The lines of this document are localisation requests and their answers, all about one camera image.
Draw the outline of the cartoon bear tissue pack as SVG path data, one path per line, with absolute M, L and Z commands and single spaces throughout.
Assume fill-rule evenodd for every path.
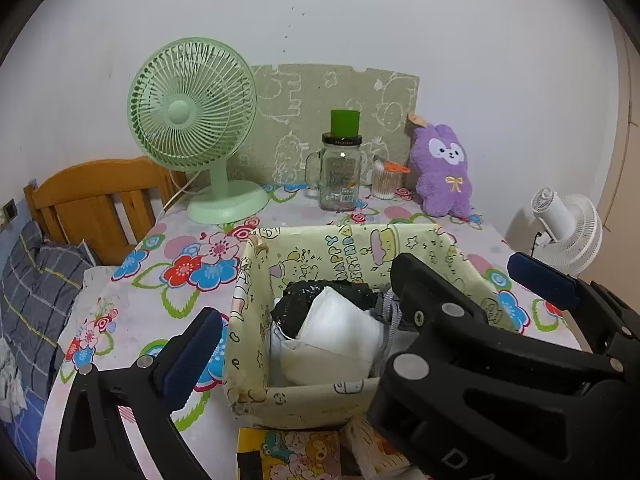
M 337 431 L 241 428 L 236 447 L 238 479 L 341 479 Z

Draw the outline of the white cloth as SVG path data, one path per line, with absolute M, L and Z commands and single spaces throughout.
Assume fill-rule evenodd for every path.
M 369 377 L 382 351 L 384 325 L 332 287 L 314 298 L 297 335 L 281 342 L 289 382 L 310 386 Z

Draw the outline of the black plastic bag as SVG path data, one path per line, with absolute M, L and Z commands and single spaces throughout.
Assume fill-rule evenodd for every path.
M 375 307 L 378 293 L 367 284 L 357 284 L 346 280 L 301 281 L 285 287 L 283 296 L 271 311 L 273 322 L 285 337 L 295 338 L 302 328 L 312 302 L 326 287 L 334 289 L 360 310 Z

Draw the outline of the pink cat tissue pack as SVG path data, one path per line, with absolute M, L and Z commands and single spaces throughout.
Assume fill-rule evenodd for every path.
M 374 430 L 364 415 L 353 417 L 341 431 L 341 438 L 363 479 L 428 479 Z

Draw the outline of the floral tablecloth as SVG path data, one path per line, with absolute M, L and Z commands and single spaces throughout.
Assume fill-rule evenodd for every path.
M 349 212 L 322 210 L 311 192 L 298 184 L 270 188 L 268 195 L 267 206 L 256 216 L 228 226 L 204 226 L 191 221 L 183 207 L 172 208 L 104 286 L 75 309 L 61 339 L 65 358 L 40 428 L 36 466 L 40 478 L 55 475 L 58 435 L 78 368 L 92 364 L 110 370 L 129 366 L 144 354 L 157 354 L 205 307 L 221 315 L 221 342 L 186 405 L 172 418 L 211 477 L 234 476 L 239 426 L 256 422 L 232 411 L 224 392 L 224 355 L 244 249 L 250 234 L 260 228 L 436 223 L 456 239 L 475 270 L 495 289 L 514 332 L 567 348 L 577 344 L 559 309 L 509 278 L 506 263 L 511 248 L 480 216 L 432 219 L 408 192 L 391 200 L 363 192 Z M 279 372 L 279 342 L 271 324 L 269 382 L 289 387 Z

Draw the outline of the white clip fan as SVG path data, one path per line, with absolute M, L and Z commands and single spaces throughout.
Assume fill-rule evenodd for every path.
M 561 196 L 552 188 L 542 188 L 530 208 L 542 227 L 532 256 L 576 278 L 593 263 L 602 244 L 603 226 L 596 206 L 585 195 Z

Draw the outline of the blue plaid pillow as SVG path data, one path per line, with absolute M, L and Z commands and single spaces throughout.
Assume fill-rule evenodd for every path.
M 46 400 L 63 359 L 58 337 L 94 266 L 84 244 L 49 240 L 34 220 L 17 237 L 1 273 L 2 336 L 15 356 L 23 387 Z

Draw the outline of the cartoon printed fabric storage box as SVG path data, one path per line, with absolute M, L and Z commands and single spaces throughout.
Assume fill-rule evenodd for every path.
M 349 280 L 390 284 L 393 258 L 408 252 L 478 304 L 490 325 L 515 326 L 489 282 L 456 239 L 436 223 L 260 228 L 250 234 L 235 284 L 224 355 L 224 392 L 235 415 L 278 429 L 344 424 L 367 411 L 374 378 L 316 386 L 269 382 L 271 311 L 288 284 Z

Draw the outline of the purple plush bunny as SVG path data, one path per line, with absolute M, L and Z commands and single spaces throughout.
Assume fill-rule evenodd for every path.
M 454 130 L 428 124 L 417 114 L 409 114 L 408 122 L 413 126 L 409 157 L 419 174 L 416 192 L 424 214 L 468 218 L 472 214 L 468 156 Z

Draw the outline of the cotton swab jar orange lid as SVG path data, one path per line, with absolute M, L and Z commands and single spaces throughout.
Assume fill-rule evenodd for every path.
M 406 174 L 410 174 L 408 167 L 375 157 L 371 172 L 372 195 L 380 200 L 391 200 L 401 187 L 402 179 Z

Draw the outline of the glass mason jar mug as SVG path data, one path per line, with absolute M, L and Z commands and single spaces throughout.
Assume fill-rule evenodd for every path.
M 305 182 L 316 191 L 320 207 L 329 211 L 350 211 L 359 200 L 361 136 L 322 136 L 322 148 L 306 159 Z

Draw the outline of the green desk fan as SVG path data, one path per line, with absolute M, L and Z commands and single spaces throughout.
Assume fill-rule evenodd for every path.
M 261 185 L 228 178 L 228 159 L 257 113 L 253 72 L 228 44 L 188 37 L 158 49 L 134 76 L 127 113 L 134 140 L 157 165 L 209 174 L 210 185 L 186 205 L 192 221 L 235 222 L 267 205 Z

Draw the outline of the green cup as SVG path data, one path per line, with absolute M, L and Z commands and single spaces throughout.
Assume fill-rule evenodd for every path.
M 331 110 L 330 133 L 334 138 L 356 138 L 359 124 L 359 110 Z

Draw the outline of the grey-green cartoon board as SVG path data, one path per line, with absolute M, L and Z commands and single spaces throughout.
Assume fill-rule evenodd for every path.
M 361 184 L 371 182 L 377 157 L 408 160 L 406 119 L 416 109 L 418 76 L 328 64 L 262 64 L 252 71 L 257 113 L 247 140 L 228 160 L 231 180 L 302 183 L 307 156 L 330 130 L 332 110 L 359 113 Z

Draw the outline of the wall power outlet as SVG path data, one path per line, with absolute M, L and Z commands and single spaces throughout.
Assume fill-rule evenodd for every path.
M 2 207 L 3 218 L 6 220 L 6 223 L 10 223 L 13 219 L 15 219 L 18 215 L 17 206 L 15 200 L 9 200 Z

